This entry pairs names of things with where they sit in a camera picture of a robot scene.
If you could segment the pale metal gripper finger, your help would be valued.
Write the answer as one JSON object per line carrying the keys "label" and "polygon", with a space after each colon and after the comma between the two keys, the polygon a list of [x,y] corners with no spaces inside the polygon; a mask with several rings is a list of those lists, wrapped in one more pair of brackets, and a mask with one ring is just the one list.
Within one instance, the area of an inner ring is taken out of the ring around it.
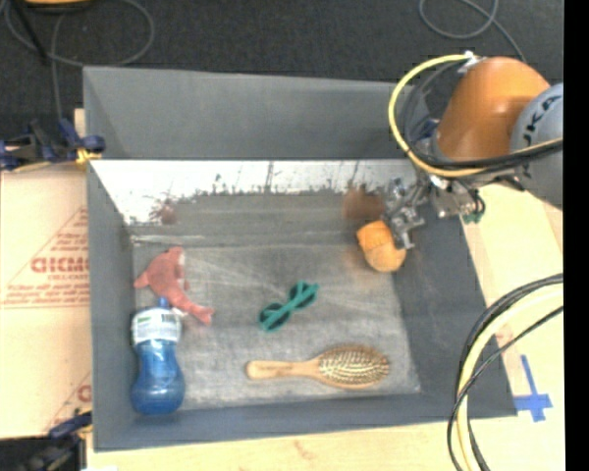
{"label": "pale metal gripper finger", "polygon": [[390,220],[390,226],[398,248],[410,250],[414,246],[412,232],[424,224],[424,219],[414,209],[396,213]]}
{"label": "pale metal gripper finger", "polygon": [[389,180],[384,190],[384,206],[386,215],[395,215],[403,208],[407,188],[401,179]]}

